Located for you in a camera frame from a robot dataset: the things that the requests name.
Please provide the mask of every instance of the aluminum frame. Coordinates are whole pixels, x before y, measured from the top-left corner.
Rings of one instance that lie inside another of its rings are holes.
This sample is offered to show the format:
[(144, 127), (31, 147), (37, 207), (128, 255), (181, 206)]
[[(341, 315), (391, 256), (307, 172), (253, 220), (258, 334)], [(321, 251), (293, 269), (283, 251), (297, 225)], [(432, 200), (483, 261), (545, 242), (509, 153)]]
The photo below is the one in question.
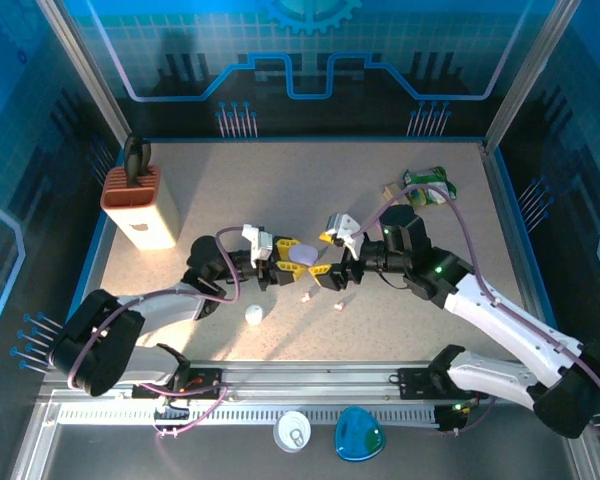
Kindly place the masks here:
[[(449, 404), (400, 400), (398, 387), (389, 376), (398, 368), (422, 368), (425, 362), (200, 362), (195, 367), (222, 368), (232, 384), (227, 403), (208, 422), (214, 424), (273, 424), (284, 411), (307, 411), (316, 424), (335, 424), (345, 405), (363, 405), (387, 425), (435, 428), (427, 406)], [(58, 425), (153, 425), (148, 413), (154, 400), (132, 400), (131, 387), (115, 388), (92, 398), (69, 390), (62, 374), (45, 377), (40, 400), (34, 408), (11, 480), (43, 478), (52, 453)], [(192, 418), (210, 400), (190, 402)], [(414, 422), (420, 415), (421, 423)], [(600, 443), (590, 431), (577, 440), (566, 440), (576, 478), (600, 480)]]
[(491, 188), (496, 213), (500, 220), (500, 226), (504, 234), (507, 251), (511, 257), (518, 290), (522, 297), (522, 303), (525, 309), (536, 318), (539, 318), (544, 323), (550, 326), (555, 325), (555, 319), (549, 305), (549, 300), (546, 297), (544, 285), (542, 281), (534, 275), (532, 264), (528, 255), (525, 252), (521, 230), (516, 222), (514, 213), (515, 198), (507, 198), (507, 187), (505, 185), (506, 172), (501, 171), (501, 166), (498, 164), (495, 155), (488, 152), (484, 147), (481, 148), (480, 155), (482, 164), (487, 175), (487, 181)]
[(579, 5), (580, 0), (556, 1), (487, 130), (487, 152), (493, 153), (504, 138)]
[(62, 0), (58, 2), (36, 0), (36, 2), (67, 52), (71, 63), (93, 97), (109, 128), (120, 145), (123, 145), (131, 133), (131, 128), (91, 54), (84, 46), (80, 35), (77, 34), (77, 29), (71, 16), (62, 5)]

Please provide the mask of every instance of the metal bracket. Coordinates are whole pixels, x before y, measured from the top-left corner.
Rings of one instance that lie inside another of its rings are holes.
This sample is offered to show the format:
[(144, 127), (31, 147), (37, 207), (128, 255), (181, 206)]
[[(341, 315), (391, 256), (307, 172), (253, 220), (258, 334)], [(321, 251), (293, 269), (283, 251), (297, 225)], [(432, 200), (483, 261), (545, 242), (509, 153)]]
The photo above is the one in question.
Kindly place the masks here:
[(472, 400), (476, 397), (473, 392), (465, 392), (453, 387), (445, 393), (441, 392), (431, 381), (431, 371), (428, 368), (400, 368), (390, 381), (398, 386), (400, 400), (447, 400), (452, 403)]
[[(185, 385), (187, 388), (203, 388), (210, 387), (222, 381), (222, 369), (220, 368), (190, 368), (187, 374)], [(140, 386), (134, 386), (131, 390), (131, 398), (133, 399), (155, 399), (159, 398), (158, 393), (147, 390)], [(220, 387), (217, 390), (198, 393), (189, 397), (178, 397), (180, 400), (195, 399), (195, 400), (217, 400), (220, 397)]]

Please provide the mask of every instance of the white robotic arm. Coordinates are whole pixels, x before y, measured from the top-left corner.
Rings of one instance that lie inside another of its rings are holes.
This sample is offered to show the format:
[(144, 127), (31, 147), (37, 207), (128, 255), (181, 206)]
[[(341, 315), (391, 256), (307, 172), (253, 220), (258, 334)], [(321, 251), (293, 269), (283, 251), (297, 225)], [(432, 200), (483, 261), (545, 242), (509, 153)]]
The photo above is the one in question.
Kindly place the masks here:
[(486, 393), (533, 410), (534, 400), (527, 389), (538, 379), (521, 363), (464, 351), (451, 361), (447, 374), (460, 390)]
[[(506, 299), (489, 284), (487, 284), (487, 287), (496, 297), (498, 303), (507, 305), (538, 328), (551, 335), (563, 345), (563, 348), (568, 348), (577, 355), (582, 353), (582, 345), (578, 340), (549, 328), (546, 324)], [(552, 387), (562, 379), (561, 372), (563, 369), (569, 369), (573, 366), (573, 361), (569, 360), (568, 357), (550, 345), (546, 340), (538, 337), (534, 332), (521, 325), (519, 321), (504, 313), (495, 303), (490, 302), (481, 292), (475, 275), (467, 274), (458, 282), (456, 288), (457, 292), (450, 293), (447, 296), (444, 309), (482, 330), (520, 360), (522, 362), (520, 373), (523, 380), (528, 380), (528, 378), (525, 379), (523, 377), (530, 373), (546, 387)], [(509, 363), (505, 362), (505, 368), (503, 369), (503, 372), (506, 371), (507, 375), (511, 374), (508, 365)], [(485, 375), (483, 389), (471, 388), (470, 390), (489, 393), (485, 389), (489, 388), (488, 382), (490, 378), (489, 375)], [(467, 390), (461, 385), (458, 385), (458, 387)]]

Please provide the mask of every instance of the table surface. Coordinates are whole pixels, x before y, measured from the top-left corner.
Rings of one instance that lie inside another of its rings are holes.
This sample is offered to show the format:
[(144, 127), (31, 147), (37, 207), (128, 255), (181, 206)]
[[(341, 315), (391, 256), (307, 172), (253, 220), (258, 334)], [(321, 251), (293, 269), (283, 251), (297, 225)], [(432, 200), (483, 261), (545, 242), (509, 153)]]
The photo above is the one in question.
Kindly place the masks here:
[[(192, 242), (229, 225), (264, 225), (323, 249), (318, 240), (327, 218), (348, 212), (363, 223), (384, 203), (383, 186), (406, 169), (441, 165), (458, 190), (457, 205), (469, 227), (487, 280), (520, 304), (494, 202), (478, 146), (469, 143), (187, 143), (154, 144), (160, 166), (182, 217), (176, 247), (139, 251), (116, 232), (102, 288), (129, 295), (169, 287), (182, 278)], [(468, 259), (458, 223), (448, 206), (418, 209), (434, 245)], [(380, 232), (371, 232), (372, 239)], [(238, 234), (226, 235), (228, 249), (248, 248)], [(338, 261), (329, 247), (319, 263)], [(399, 276), (392, 280), (400, 283)], [(229, 295), (231, 286), (227, 287)], [(307, 304), (304, 292), (316, 295)], [(397, 291), (377, 275), (346, 291), (319, 290), (310, 275), (285, 287), (259, 291), (243, 284), (235, 305), (222, 305), (199, 322), (182, 321), (140, 339), (167, 343), (195, 360), (429, 360), (448, 344), (499, 358), (511, 356), (468, 322)], [(334, 304), (344, 301), (340, 313)], [(251, 304), (262, 305), (259, 326), (244, 319)]]

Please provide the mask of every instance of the snack bag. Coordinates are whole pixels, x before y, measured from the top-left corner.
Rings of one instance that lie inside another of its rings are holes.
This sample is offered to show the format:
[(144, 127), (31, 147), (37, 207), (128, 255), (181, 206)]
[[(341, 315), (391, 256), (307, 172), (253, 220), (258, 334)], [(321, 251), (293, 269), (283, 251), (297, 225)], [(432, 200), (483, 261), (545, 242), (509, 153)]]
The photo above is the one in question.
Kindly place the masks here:
[[(421, 170), (419, 172), (411, 172), (407, 170), (402, 176), (404, 186), (427, 184), (435, 185), (446, 192), (452, 200), (456, 199), (456, 187), (453, 183), (447, 180), (447, 172), (442, 167), (433, 167), (429, 170)], [(414, 207), (422, 205), (439, 205), (445, 202), (437, 192), (433, 190), (418, 189), (407, 195), (409, 204)]]

